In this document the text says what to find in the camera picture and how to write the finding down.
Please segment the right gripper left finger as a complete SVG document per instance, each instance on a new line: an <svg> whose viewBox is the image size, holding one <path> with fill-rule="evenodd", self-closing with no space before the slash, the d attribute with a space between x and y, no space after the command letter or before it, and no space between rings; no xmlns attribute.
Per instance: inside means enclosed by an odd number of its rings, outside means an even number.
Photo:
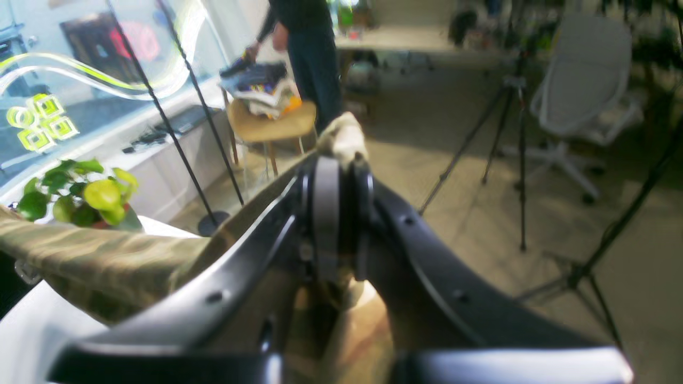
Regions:
<svg viewBox="0 0 683 384"><path fill-rule="evenodd" d="M182 286L109 330L69 343L56 383L286 383L297 354L317 359L337 319L342 169L312 156L236 233L224 224Z"/></svg>

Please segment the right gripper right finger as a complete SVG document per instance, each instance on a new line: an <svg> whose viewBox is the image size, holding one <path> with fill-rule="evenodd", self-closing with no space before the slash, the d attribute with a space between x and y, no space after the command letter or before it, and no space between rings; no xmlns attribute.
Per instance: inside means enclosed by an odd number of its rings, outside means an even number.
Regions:
<svg viewBox="0 0 683 384"><path fill-rule="evenodd" d="M619 350L539 316L490 286L417 212L352 165L356 276L383 300L396 356L390 383L632 383Z"/></svg>

